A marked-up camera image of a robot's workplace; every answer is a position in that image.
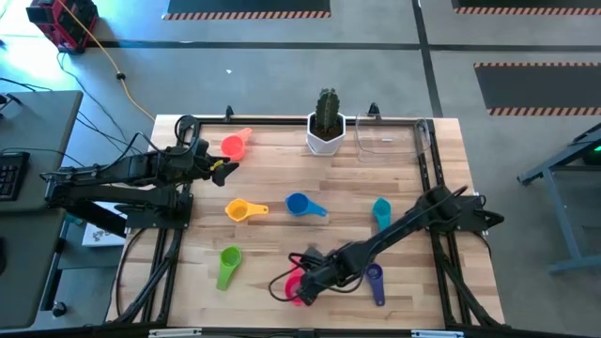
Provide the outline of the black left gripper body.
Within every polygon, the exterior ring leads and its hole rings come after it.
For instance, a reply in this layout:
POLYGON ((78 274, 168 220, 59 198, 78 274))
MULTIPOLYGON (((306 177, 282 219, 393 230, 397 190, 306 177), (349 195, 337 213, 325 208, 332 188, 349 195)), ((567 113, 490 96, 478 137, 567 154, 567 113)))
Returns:
POLYGON ((221 180, 221 159, 210 155, 193 155, 193 173, 204 180, 221 180))

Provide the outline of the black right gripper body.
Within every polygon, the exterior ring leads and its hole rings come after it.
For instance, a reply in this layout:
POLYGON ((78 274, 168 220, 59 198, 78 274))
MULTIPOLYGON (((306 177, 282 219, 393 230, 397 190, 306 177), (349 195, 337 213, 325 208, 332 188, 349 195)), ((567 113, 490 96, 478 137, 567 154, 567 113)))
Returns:
POLYGON ((300 295, 311 295, 314 300, 328 287, 337 286, 341 281, 341 265, 338 263, 327 262, 314 269, 307 269, 302 264, 301 267, 304 275, 300 282, 304 286, 304 292, 300 295))

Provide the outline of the red measuring cup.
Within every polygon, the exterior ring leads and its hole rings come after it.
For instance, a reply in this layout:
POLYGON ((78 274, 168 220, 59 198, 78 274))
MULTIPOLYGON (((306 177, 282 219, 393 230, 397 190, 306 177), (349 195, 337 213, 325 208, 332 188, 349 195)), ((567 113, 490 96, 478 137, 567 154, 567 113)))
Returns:
POLYGON ((297 296, 297 292, 301 287, 301 277, 303 274, 303 269, 296 268, 288 275, 285 282, 285 297, 295 306, 304 305, 302 299, 297 296))

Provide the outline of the orange measuring cup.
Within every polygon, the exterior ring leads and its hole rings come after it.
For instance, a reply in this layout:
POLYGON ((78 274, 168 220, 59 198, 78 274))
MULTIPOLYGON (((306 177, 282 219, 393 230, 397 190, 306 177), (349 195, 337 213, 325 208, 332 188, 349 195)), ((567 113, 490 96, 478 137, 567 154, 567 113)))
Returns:
POLYGON ((221 142, 221 151, 231 161, 240 161, 246 153, 246 142, 252 135, 251 128, 245 128, 225 137, 221 142))

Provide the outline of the yellow measuring cup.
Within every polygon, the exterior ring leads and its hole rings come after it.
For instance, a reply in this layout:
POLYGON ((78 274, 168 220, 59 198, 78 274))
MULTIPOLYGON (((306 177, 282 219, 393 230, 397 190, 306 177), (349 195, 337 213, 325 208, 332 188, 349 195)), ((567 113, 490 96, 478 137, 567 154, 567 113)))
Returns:
POLYGON ((269 207, 247 202, 243 199, 231 201, 224 209, 226 215, 235 222, 242 222, 254 215, 269 213, 269 207))

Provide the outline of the purple measuring cup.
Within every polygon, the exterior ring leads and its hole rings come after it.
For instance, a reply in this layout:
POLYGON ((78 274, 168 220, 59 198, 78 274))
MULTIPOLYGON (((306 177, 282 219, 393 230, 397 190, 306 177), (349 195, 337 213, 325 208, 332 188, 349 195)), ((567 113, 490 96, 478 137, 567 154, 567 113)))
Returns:
POLYGON ((377 307, 384 306, 386 300, 382 267, 377 263, 370 264, 365 272, 365 277, 370 285, 375 305, 377 307))

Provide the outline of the green measuring cup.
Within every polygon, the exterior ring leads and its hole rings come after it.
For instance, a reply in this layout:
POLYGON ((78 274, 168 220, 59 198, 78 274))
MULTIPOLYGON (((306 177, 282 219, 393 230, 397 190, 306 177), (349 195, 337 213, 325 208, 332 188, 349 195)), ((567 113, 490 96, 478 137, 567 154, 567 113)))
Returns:
POLYGON ((232 279, 237 267, 241 263, 242 252, 237 246, 230 246, 220 253, 219 274, 217 288, 225 291, 232 279))

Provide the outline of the blue measuring cup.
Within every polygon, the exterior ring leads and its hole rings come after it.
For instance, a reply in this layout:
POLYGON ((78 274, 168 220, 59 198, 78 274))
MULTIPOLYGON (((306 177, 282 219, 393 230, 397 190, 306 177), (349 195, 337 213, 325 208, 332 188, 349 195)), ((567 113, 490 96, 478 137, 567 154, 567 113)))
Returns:
POLYGON ((317 215, 326 217, 328 211, 312 201, 302 192, 294 192, 285 199, 285 206, 288 212, 294 216, 317 215))

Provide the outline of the teal measuring cup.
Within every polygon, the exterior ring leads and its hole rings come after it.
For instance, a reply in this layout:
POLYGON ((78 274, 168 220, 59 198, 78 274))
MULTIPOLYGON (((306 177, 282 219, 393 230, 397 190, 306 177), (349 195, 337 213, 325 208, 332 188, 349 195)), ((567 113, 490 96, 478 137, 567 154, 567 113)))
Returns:
POLYGON ((392 206, 390 202, 379 197, 372 206, 372 214, 376 219, 378 230, 385 230, 391 224, 392 206))

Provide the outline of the clear plastic basket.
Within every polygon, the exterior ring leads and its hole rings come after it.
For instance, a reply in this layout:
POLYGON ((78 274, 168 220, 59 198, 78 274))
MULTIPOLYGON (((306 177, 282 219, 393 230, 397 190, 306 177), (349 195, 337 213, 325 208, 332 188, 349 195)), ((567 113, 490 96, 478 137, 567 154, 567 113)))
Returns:
POLYGON ((362 162, 413 161, 431 147, 424 118, 357 115, 354 132, 357 157, 362 162))

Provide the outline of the white hexagonal plant pot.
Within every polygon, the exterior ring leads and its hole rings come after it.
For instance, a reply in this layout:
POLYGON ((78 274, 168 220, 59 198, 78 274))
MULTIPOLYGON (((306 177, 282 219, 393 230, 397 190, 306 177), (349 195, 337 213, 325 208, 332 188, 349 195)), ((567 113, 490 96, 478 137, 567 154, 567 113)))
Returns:
POLYGON ((338 134, 334 138, 324 141, 315 135, 311 130, 314 124, 315 116, 316 112, 312 112, 307 116, 306 143, 314 156, 332 157, 337 152, 346 137, 346 117, 340 113, 337 114, 337 121, 339 122, 338 134))

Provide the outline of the green cactus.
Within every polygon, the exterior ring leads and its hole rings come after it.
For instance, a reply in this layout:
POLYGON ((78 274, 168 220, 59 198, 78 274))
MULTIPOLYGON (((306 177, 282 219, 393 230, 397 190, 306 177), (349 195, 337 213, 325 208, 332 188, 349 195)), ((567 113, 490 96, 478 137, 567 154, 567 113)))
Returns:
POLYGON ((339 127, 340 100, 334 88, 323 88, 316 104, 316 130, 330 136, 339 127))

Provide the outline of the white printed paper sheet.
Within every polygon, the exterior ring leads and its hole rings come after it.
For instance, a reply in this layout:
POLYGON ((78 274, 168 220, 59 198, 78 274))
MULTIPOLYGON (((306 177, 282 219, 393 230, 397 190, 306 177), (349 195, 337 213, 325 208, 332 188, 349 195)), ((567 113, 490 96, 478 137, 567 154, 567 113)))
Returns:
MULTIPOLYGON (((116 203, 96 202, 96 205, 114 212, 118 217, 126 220, 127 217, 116 209, 116 203)), ((85 226, 82 245, 84 247, 115 247, 123 246, 125 239, 98 228, 93 223, 87 223, 85 226)))

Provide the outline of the black hazard-striped floor mat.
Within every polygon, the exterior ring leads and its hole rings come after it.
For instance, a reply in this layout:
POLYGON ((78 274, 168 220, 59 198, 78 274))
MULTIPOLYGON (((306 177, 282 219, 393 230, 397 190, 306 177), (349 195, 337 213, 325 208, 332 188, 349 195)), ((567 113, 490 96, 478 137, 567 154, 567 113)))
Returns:
POLYGON ((601 0, 451 0, 457 14, 601 15, 601 0))
POLYGON ((477 62, 493 116, 601 115, 600 62, 477 62))
POLYGON ((330 0, 169 0, 165 21, 326 19, 330 0))

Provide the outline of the grey desk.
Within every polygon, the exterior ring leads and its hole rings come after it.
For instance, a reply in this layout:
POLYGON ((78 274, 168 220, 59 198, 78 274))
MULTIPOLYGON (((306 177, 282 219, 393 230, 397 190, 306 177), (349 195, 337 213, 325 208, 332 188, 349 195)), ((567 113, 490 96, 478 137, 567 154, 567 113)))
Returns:
POLYGON ((0 156, 27 152, 29 159, 17 198, 0 199, 0 213, 45 207, 42 173, 58 169, 67 149, 83 93, 79 90, 11 92, 0 105, 0 156))
POLYGON ((64 217, 60 209, 0 215, 0 330, 34 322, 64 217))

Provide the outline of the black keyboard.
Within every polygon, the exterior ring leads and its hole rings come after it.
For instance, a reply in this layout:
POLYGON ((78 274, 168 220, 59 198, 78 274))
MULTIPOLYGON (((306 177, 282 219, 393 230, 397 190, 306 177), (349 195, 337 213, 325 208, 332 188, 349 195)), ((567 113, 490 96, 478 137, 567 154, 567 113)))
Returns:
POLYGON ((12 202, 18 199, 29 158, 29 152, 0 153, 0 202, 12 202))

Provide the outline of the black aluminium table frame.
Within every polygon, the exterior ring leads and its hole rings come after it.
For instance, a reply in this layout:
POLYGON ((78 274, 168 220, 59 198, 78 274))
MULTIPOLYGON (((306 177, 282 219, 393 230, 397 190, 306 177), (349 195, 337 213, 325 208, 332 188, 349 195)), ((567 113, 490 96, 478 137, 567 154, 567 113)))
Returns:
POLYGON ((358 160, 354 128, 332 157, 312 155, 304 124, 278 116, 245 122, 207 121, 202 136, 216 153, 223 138, 251 128, 246 156, 223 187, 193 184, 192 222, 177 262, 171 327, 277 329, 440 329, 444 325, 437 273, 428 233, 420 231, 378 256, 386 302, 377 307, 368 284, 353 292, 321 293, 311 306, 284 299, 288 255, 315 246, 323 253, 370 238, 376 231, 374 202, 383 197, 401 217, 422 193, 416 160, 358 160), (294 216, 285 199, 306 194, 326 217, 294 216), (242 222, 225 207, 235 199, 266 205, 269 213, 242 222), (220 253, 237 246, 242 260, 225 291, 217 288, 220 253))

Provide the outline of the silver metal bracket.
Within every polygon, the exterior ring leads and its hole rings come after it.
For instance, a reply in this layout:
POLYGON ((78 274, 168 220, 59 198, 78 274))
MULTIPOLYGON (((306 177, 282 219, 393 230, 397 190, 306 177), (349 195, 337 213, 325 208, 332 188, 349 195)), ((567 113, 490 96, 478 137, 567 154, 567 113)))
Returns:
POLYGON ((167 328, 150 330, 147 338, 197 338, 202 335, 199 328, 167 328))
POLYGON ((453 330, 412 330, 411 338, 465 338, 465 334, 453 330))

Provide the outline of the blue-grey metal table frame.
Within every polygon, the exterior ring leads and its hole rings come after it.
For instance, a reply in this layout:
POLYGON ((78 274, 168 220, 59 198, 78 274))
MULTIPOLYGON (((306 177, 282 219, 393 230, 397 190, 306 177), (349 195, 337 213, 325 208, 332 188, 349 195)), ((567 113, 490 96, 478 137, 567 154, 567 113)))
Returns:
POLYGON ((541 178, 553 205, 569 257, 550 265, 551 274, 601 268, 601 166, 582 161, 596 146, 601 146, 601 122, 516 177, 523 186, 541 178))

